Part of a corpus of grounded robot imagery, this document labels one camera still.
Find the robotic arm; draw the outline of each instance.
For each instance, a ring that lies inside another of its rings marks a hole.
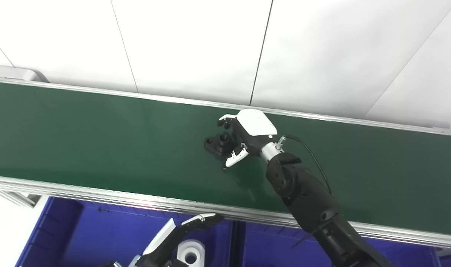
[[[246,109],[237,115],[224,115],[217,125],[225,129],[232,127],[241,140],[226,159],[224,168],[248,154],[261,157],[267,163],[266,178],[275,192],[300,227],[312,233],[335,266],[393,266],[354,230],[343,217],[337,201],[302,161],[283,151],[284,139],[273,141],[277,130],[262,111]],[[228,135],[205,141],[207,150],[221,155],[230,145]]]

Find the white mechanical part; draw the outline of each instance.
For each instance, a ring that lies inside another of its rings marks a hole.
[[[260,110],[243,109],[237,113],[237,120],[251,136],[277,134],[277,128]]]
[[[146,247],[145,251],[143,252],[143,255],[149,254],[153,251],[155,251],[158,246],[163,243],[165,238],[173,232],[174,228],[176,228],[176,224],[174,223],[173,218],[170,218],[168,222],[163,225],[161,230],[155,235],[153,240],[149,243],[149,245]]]
[[[225,161],[225,166],[226,167],[230,167],[234,164],[236,164],[237,162],[241,161],[243,158],[245,158],[249,152],[247,152],[247,147],[245,147],[245,145],[242,143],[242,150],[239,152],[238,155],[236,155],[235,151],[232,151],[232,155],[230,157],[228,157]]]
[[[190,221],[196,220],[196,219],[200,219],[201,221],[205,221],[205,218],[207,217],[213,217],[215,216],[215,213],[202,213],[200,215],[196,215],[193,218],[190,218],[188,220],[183,221],[183,223],[181,223],[181,225],[185,225],[186,223],[189,223]]]

